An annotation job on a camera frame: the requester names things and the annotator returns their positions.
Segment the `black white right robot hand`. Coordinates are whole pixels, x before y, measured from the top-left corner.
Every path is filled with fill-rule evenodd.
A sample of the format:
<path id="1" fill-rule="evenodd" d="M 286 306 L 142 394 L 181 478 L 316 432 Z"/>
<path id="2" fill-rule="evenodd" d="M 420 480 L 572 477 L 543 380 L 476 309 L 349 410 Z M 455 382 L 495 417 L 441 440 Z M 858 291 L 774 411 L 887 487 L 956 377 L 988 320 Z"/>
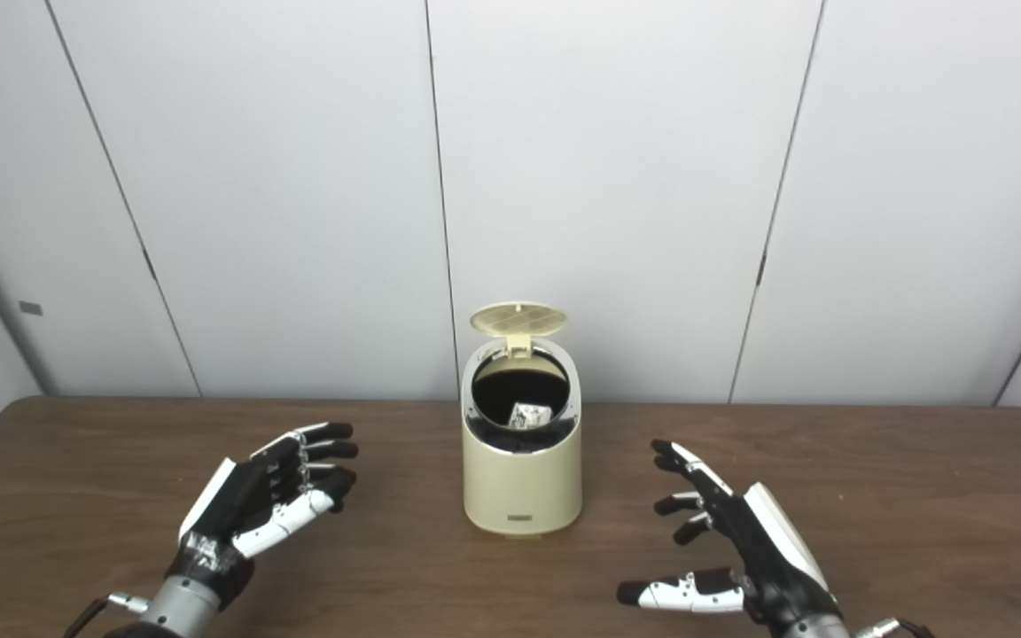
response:
<path id="1" fill-rule="evenodd" d="M 669 440 L 653 440 L 658 469 L 689 481 L 689 492 L 661 498 L 658 516 L 692 511 L 676 530 L 680 546 L 714 532 L 730 541 L 741 568 L 624 581 L 620 604 L 688 614 L 746 614 L 771 637 L 847 637 L 838 601 L 801 536 L 770 490 L 753 482 L 734 492 L 704 460 Z"/>

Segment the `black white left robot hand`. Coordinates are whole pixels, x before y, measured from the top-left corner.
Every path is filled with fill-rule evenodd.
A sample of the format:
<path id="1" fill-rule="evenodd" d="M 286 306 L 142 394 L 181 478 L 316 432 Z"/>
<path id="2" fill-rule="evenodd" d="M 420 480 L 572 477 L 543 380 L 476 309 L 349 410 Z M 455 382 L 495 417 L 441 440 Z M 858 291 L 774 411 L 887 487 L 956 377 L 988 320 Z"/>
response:
<path id="1" fill-rule="evenodd" d="M 338 513 L 355 485 L 358 446 L 349 423 L 292 429 L 243 462 L 223 459 L 178 530 L 167 577 L 207 587 L 227 609 L 255 573 L 255 558 L 311 524 Z"/>

